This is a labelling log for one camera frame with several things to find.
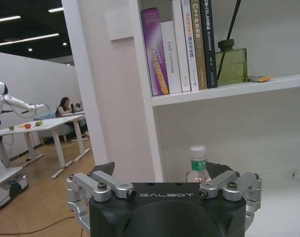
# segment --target white shelf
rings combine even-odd
[[[300,74],[272,78],[268,82],[247,82],[220,86],[214,89],[190,91],[152,97],[152,106],[169,105],[220,97],[244,95],[272,90],[300,87]]]

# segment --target woman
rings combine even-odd
[[[72,110],[69,107],[69,104],[70,104],[70,99],[68,97],[63,97],[59,106],[56,108],[55,116],[61,117],[64,114],[71,113]]]
[[[58,118],[58,117],[61,117],[64,114],[71,113],[72,110],[69,107],[69,104],[70,104],[70,99],[68,97],[63,97],[60,104],[59,104],[59,106],[56,108],[55,116]],[[73,122],[67,122],[65,124],[68,125],[68,126],[71,126],[72,128],[74,128]],[[81,129],[82,137],[87,137],[88,132],[86,131],[86,129],[84,129],[83,127],[80,127],[80,129]]]

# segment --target white book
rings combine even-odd
[[[162,22],[161,30],[170,93],[179,93],[181,85],[173,21]]]
[[[199,90],[190,0],[181,0],[191,90]]]
[[[173,0],[172,14],[173,14],[173,21],[174,21],[176,48],[178,54],[181,89],[183,92],[185,92],[185,91],[190,91],[190,80],[189,80],[189,71],[188,71],[188,62],[187,62],[184,22],[183,22],[183,15],[181,11],[180,0]]]

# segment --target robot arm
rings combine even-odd
[[[8,105],[11,105],[11,106],[23,109],[23,110],[27,110],[28,112],[33,112],[36,109],[41,110],[45,107],[44,104],[38,104],[38,105],[27,104],[27,103],[25,103],[21,100],[18,100],[17,98],[12,97],[10,95],[4,95],[2,98],[5,102],[5,104],[8,104]]]

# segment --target purple book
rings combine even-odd
[[[152,94],[169,93],[168,74],[165,65],[160,14],[157,8],[141,11],[144,42],[148,58]]]

